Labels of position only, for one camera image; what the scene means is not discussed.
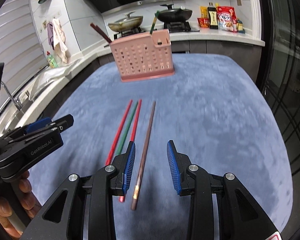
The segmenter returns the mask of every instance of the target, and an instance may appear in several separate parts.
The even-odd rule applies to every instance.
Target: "table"
[[[173,188],[166,144],[209,173],[234,173],[279,231],[292,209],[287,151],[263,96],[233,60],[213,54],[174,54],[175,75],[122,83],[114,62],[96,70],[63,104],[54,119],[74,116],[64,145],[31,169],[33,192],[43,204],[72,173],[104,166],[130,99],[142,99],[136,158],[126,202],[114,197],[118,240],[185,239],[189,197]],[[137,211],[130,210],[152,102],[156,111]]]

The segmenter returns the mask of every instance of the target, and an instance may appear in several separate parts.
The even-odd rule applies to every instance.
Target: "food package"
[[[218,6],[217,15],[219,30],[237,32],[237,17],[233,7]]]
[[[200,6],[201,18],[209,19],[208,16],[208,7]]]
[[[209,18],[197,18],[200,28],[209,28]]]

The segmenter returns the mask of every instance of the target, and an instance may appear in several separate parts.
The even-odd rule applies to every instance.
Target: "pink basket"
[[[174,74],[167,29],[122,37],[110,48],[123,82]]]

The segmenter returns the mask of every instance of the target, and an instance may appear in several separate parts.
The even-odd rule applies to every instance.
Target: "metal bolt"
[[[229,180],[233,180],[235,178],[235,176],[232,173],[227,173],[226,178]]]
[[[107,172],[114,171],[114,166],[113,166],[113,165],[108,165],[108,166],[105,167],[105,170],[106,170]]]
[[[77,174],[71,174],[68,179],[69,179],[69,181],[75,181],[75,180],[77,180],[77,178],[78,178]]]
[[[191,170],[191,171],[197,171],[198,169],[199,169],[199,167],[197,165],[191,164],[189,166],[189,170]]]

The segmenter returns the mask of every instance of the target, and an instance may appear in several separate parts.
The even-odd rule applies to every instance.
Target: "red and white sticker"
[[[266,240],[282,240],[279,232],[275,232],[273,235],[268,237]]]

